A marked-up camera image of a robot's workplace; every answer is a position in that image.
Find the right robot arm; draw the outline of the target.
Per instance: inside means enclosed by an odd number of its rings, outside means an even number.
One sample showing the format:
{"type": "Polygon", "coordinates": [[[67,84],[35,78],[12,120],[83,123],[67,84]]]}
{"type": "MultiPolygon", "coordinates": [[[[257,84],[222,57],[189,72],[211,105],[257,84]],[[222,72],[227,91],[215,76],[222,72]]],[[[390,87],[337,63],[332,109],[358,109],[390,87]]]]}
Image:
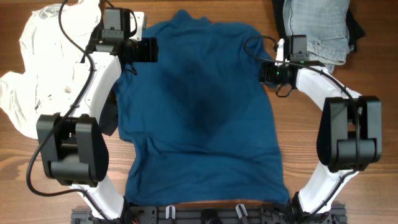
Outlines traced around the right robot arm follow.
{"type": "Polygon", "coordinates": [[[307,95],[322,111],[317,136],[319,163],[294,199],[301,216],[329,212],[342,188],[382,152],[381,101],[363,96],[310,60],[305,35],[274,42],[276,58],[264,59],[259,81],[307,95]]]}

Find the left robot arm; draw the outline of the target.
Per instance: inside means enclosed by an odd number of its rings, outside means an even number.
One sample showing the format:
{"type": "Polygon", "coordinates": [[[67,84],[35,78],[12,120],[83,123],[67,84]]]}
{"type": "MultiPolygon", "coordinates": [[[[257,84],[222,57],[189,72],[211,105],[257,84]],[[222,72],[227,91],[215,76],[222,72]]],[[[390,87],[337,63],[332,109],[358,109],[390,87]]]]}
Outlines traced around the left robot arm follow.
{"type": "Polygon", "coordinates": [[[109,152],[104,135],[118,125],[111,89],[123,71],[135,73],[134,63],[156,62],[155,38],[144,38],[146,19],[141,12],[108,7],[100,15],[83,57],[77,63],[86,81],[66,113],[43,114],[36,129],[44,173],[65,186],[66,193],[80,194],[90,209],[89,223],[132,223],[128,204],[111,183],[107,171],[109,152]]]}

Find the blue t-shirt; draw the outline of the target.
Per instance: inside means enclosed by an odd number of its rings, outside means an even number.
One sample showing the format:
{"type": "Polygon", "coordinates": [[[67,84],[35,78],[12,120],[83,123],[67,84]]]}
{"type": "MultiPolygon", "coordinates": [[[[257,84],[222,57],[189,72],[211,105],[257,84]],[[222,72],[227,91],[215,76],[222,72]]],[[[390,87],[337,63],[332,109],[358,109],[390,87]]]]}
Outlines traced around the blue t-shirt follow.
{"type": "Polygon", "coordinates": [[[158,61],[127,66],[113,87],[119,137],[136,151],[127,201],[289,202],[261,61],[252,57],[266,56],[257,30],[180,10],[145,35],[157,39],[158,61]]]}

